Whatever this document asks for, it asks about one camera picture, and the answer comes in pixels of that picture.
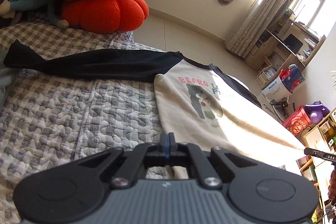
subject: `purple ball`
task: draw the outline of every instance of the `purple ball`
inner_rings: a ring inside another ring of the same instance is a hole
[[[323,114],[321,110],[313,110],[310,113],[310,120],[313,124],[318,124],[323,120]]]

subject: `computer monitor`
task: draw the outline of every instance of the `computer monitor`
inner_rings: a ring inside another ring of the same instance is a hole
[[[295,54],[298,53],[303,45],[303,43],[292,34],[290,34],[283,43]]]

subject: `round pad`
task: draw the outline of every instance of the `round pad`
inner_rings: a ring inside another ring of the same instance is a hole
[[[241,169],[229,185],[228,197],[239,211],[267,223],[303,220],[313,213],[318,200],[310,181],[270,166]]]
[[[101,205],[105,187],[98,176],[90,169],[71,167],[65,174],[56,167],[18,184],[13,199],[22,218],[33,223],[68,223],[89,215]]]
[[[263,180],[256,189],[259,195],[270,201],[286,201],[295,195],[292,184],[278,179]]]
[[[37,193],[42,199],[53,201],[69,199],[76,190],[76,184],[65,178],[46,180],[37,187]]]

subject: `blue plush doll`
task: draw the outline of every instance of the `blue plush doll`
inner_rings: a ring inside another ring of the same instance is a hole
[[[14,18],[15,11],[35,10],[45,5],[48,5],[48,19],[52,25],[62,29],[69,27],[69,23],[66,20],[59,20],[55,16],[53,0],[4,0],[0,4],[0,16],[2,18]]]

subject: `stuffed toy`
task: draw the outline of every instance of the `stuffed toy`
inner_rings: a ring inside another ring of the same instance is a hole
[[[17,23],[20,20],[22,13],[19,12],[15,14],[15,11],[35,10],[45,5],[48,5],[48,19],[50,23],[59,28],[68,28],[69,23],[66,20],[59,20],[55,16],[53,0],[4,0],[3,3],[0,4],[0,16],[2,18],[18,17],[15,20]]]
[[[71,28],[95,33],[132,31],[148,17],[144,0],[65,0],[62,18]]]

